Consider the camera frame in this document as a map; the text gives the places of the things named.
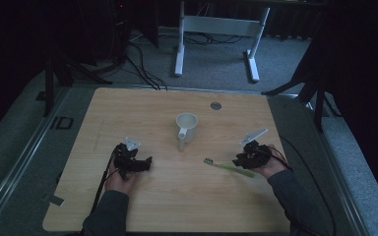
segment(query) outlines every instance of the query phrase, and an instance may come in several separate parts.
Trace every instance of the sleeve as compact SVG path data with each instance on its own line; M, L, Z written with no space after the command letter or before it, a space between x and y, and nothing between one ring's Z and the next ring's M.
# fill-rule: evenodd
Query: sleeve
M273 192L290 220L290 235L329 235L322 210L290 170L268 179Z
M96 210L83 223L86 235L125 235L128 202L129 198L124 193L112 190L105 192Z

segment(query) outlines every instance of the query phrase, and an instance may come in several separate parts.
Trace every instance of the black cable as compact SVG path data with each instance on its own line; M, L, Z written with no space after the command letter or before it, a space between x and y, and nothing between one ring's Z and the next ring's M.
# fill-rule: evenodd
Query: black cable
M216 40L214 39L212 35L203 33L203 32L187 32L186 35L198 35L198 36L204 37L206 39L205 41L196 40L188 36L184 37L186 40L192 41L193 43L200 44L200 45L211 45L211 44L221 44L221 43L232 44L232 43L236 43L240 41L243 38L243 36L231 36L229 39L226 39L226 40Z
M109 158L106 169L105 169L105 171L103 171L102 178L100 179L99 186L97 187L96 195L94 196L94 204L92 206L90 214L92 214L96 210L97 203L99 202L99 198L100 198L100 193L102 192L103 184L105 183L106 179L109 178L113 173L115 173L118 170L118 169L116 169L114 172L112 172L111 174L109 174L107 176L108 171L109 171L109 166L112 162L113 157L114 157L114 155L112 155ZM85 229L84 228L82 228L82 230L80 232L76 232L76 233L72 233L72 234L66 234L66 236L83 236L83 235L85 235Z
M141 66L137 66L128 56L127 56L127 59L131 62L131 64L133 64L134 68L138 71L140 77L143 78L143 80L145 80L149 85L151 85L147 80L149 80L150 82L152 82L154 85L157 86L157 89L160 90L160 86L158 85L158 83L155 82L158 81L159 83L161 83L166 90L168 90L168 87L167 87L167 83L160 79L159 77L153 75L152 73L148 72L146 70L146 68L144 67L144 55L143 55L143 51L141 50L141 48L139 46L137 46L136 44L132 43L132 42L129 42L129 45L135 47L138 49L139 53L140 53L140 58L141 58Z
M306 161L305 161L305 159L303 158L303 156L300 154L299 150L293 145L293 143L291 143L287 138L285 138L285 137L283 137L283 136L281 136L281 135L280 135L280 137L281 137L282 140L284 140L287 144L289 144L289 145L293 148L293 150L294 150L294 151L296 152L296 154L299 156L299 158L300 158L300 160L302 161L303 165L305 166L305 168L308 170L309 174L311 175L311 178L312 178L312 180L313 180L313 182L314 182L314 184L315 184L315 186L316 186L316 188L317 188L319 194L321 195L321 198L322 198L322 200L323 200L323 202L324 202L324 205L325 205L325 207L327 208L327 211L328 211L328 213L329 213L329 215L330 215L330 217L331 217L331 222L332 222L332 224L333 224L333 236L336 236L336 235L337 235L337 226L336 226L336 221L334 220L334 214L333 214L333 212L331 211L331 209L330 209L330 207L329 207L329 205L328 205L327 199L325 198L324 194L322 193L321 188L320 188L320 186L318 185L317 180L316 180L314 174L312 173L311 169L309 168L309 166L308 166L308 164L306 163Z
M146 79L146 77L145 77L144 75L141 74L141 71L139 70L138 66L137 66L137 65L131 60L131 58L130 58L128 55L125 55L125 57L126 57L127 60L131 63L131 65L133 65L133 67L138 71L140 77L143 78L143 80L144 80L147 84L149 84L153 89L158 90L158 88L156 88L154 85L152 85L152 84Z
M280 151L278 151L274 147L269 147L269 146L266 146L266 147L275 150L282 157L282 159L280 159L278 156L275 156L273 154L268 154L267 152L260 150L259 148L254 148L254 151L258 151L258 152L261 152L264 155L272 157L272 158L276 159L278 162L280 162L282 165L284 165L284 167L286 167L287 169L291 169L291 167L287 164L286 158L282 155L282 153Z
M106 176L106 178L105 178L105 181L107 180L107 179L109 179L109 177L111 177L115 172L118 172L118 168L116 168L115 169L115 171L113 171L112 173L110 173L108 176Z

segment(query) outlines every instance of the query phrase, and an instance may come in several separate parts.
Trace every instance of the hand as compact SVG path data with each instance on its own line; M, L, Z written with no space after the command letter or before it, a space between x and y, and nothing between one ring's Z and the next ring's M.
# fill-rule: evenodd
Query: hand
M132 173L127 176L126 180L123 180L121 175L119 175L118 170L116 170L113 161L109 165L108 178L105 181L105 191L114 190L126 195L130 195L133 190L134 184L138 178L139 173Z
M283 159L281 155L275 150L275 146L269 145L269 147L272 152L272 155L280 159ZM263 175L266 179L269 179L274 174L284 171L286 169L287 169L286 166L284 166L280 161L276 160L274 157L271 157L269 161L267 162L267 164L258 168L250 169L250 170Z

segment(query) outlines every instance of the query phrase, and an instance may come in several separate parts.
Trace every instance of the gray floor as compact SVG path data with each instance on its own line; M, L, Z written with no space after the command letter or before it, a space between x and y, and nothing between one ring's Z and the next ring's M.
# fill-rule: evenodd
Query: gray floor
M143 50L145 69L162 78L170 89L213 89L249 93L260 93L288 82L309 45L309 41L300 39L280 41L277 38L263 38L256 56L261 82L253 84L249 80L242 53L251 46L251 38L242 38L232 44L197 45L188 42L181 78L174 77L172 73L177 39L170 32L160 39L160 48L154 48L143 38L133 40L133 42ZM129 47L127 54L136 63L141 62L136 48ZM129 63L118 68L114 74L109 72L102 76L113 81L113 87L117 88L147 87L139 77L127 71L134 71ZM48 208L48 203L44 202L42 197L54 192L56 177L63 170L92 94L97 87L98 85L87 79L78 78L72 88L67 90L60 88L59 94L60 96L65 94L65 98L60 106L56 107L51 117L42 118L44 104L42 101L35 100L38 92L43 90L43 74L41 74L31 81L0 123L1 183L10 173L17 158L25 151L24 147L29 144L37 127L42 126L43 123L50 124L55 116L74 118L71 130L45 129L43 139L31 154L24 174L19 182L15 183L18 184L17 188L2 208L0 235L65 234L48 233L42 229L41 223ZM301 86L297 86L285 93L296 94L300 89ZM355 226L350 225L350 215L344 210L342 195L338 194L337 180L333 179L330 172L332 171L329 167L330 158L333 157L331 148L328 147L329 151L327 151L327 146L333 142L329 139L327 143L326 136L315 130L312 124L312 111L305 107L305 104L287 95L270 98L269 102L281 136L298 148L312 174L315 175L329 208L335 216L337 235L353 235L356 232ZM324 120L329 120L324 122L326 130L335 130L331 129L330 125L344 122L340 118L330 116L329 112L327 114L329 116L324 118ZM338 132L340 131L336 131L335 134L328 133L331 134L330 138L335 140ZM347 142L353 142L352 137L344 140L343 147L347 145ZM287 142L283 142L283 148L298 179L320 201L322 208L325 208L309 171L297 153ZM360 154L358 147L355 148L356 153ZM331 225L327 211L322 220ZM378 235L372 233L375 231L371 227L368 228L369 235Z

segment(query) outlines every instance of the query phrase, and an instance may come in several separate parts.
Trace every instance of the wooden tabletop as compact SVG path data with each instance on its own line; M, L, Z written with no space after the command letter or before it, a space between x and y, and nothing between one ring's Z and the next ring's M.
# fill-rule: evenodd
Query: wooden tabletop
M211 108L221 104L220 110ZM175 122L198 116L195 140L178 150ZM48 231L78 231L93 205L108 159L125 138L140 142L137 159L153 157L130 196L129 232L287 232L284 210L266 179L205 164L232 165L249 133L283 151L265 96L204 91L99 88L95 91L55 196L43 221Z

